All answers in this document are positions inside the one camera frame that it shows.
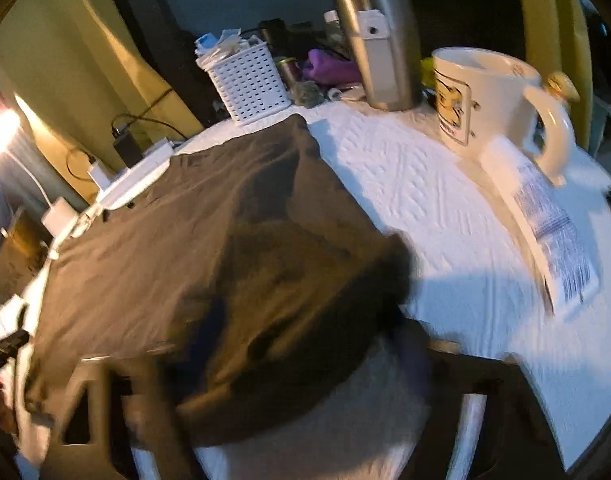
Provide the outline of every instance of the yellow cartoon character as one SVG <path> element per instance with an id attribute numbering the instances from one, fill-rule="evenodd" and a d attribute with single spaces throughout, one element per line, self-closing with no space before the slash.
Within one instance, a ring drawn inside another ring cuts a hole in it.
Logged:
<path id="1" fill-rule="evenodd" d="M 458 88 L 449 87 L 437 79 L 437 111 L 445 121 L 455 128 L 461 127 L 463 94 Z"/>

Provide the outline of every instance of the white plastic basket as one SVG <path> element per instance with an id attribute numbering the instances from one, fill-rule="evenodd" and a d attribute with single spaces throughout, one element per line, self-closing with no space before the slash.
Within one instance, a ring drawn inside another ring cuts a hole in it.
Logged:
<path id="1" fill-rule="evenodd" d="M 292 104 L 266 43 L 218 62 L 207 73 L 237 124 L 250 124 Z"/>

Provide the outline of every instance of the ceramic mug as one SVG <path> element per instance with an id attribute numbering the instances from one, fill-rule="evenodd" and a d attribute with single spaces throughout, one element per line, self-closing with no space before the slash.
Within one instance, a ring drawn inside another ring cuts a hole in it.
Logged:
<path id="1" fill-rule="evenodd" d="M 538 113 L 545 146 L 535 164 L 553 184 L 563 182 L 574 130 L 562 101 L 540 88 L 541 76 L 534 67 L 479 48 L 440 48 L 432 57 L 441 138 L 448 148 L 478 159 L 497 135 L 522 148 L 534 133 Z"/>

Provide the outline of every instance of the table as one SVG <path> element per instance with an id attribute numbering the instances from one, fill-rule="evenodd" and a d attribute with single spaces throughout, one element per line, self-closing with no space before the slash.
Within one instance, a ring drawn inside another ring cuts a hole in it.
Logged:
<path id="1" fill-rule="evenodd" d="M 398 230 L 413 245 L 418 287 L 407 313 L 436 336 L 460 342 L 464 353 L 518 354 L 570 467 L 611 415 L 611 211 L 603 198 L 611 177 L 575 150 L 567 185 L 556 191 L 602 283 L 591 304 L 563 322 L 546 310 L 527 246 L 492 182 L 441 144 L 430 108 L 291 107 L 242 128 L 217 124 L 179 151 L 207 149 L 291 113 L 307 119 L 323 158 L 377 227 Z M 38 284 L 31 294 L 40 290 Z M 28 319 L 37 316 L 34 307 Z M 377 344 L 350 380 L 308 415 L 200 456 L 213 479 L 394 478 L 426 413 L 420 399 L 403 391 L 396 364 Z M 476 402 L 466 406 L 452 479 L 467 471 L 476 439 L 472 420 L 480 410 Z M 144 468 L 147 459 L 140 456 Z M 143 471 L 147 478 L 149 470 Z"/>

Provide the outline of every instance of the white bottle cap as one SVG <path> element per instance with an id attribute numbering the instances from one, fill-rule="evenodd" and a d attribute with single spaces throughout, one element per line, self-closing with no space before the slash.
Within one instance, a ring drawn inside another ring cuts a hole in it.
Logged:
<path id="1" fill-rule="evenodd" d="M 323 19 L 325 20 L 325 23 L 338 22 L 339 15 L 337 14 L 336 10 L 332 9 L 323 14 Z"/>

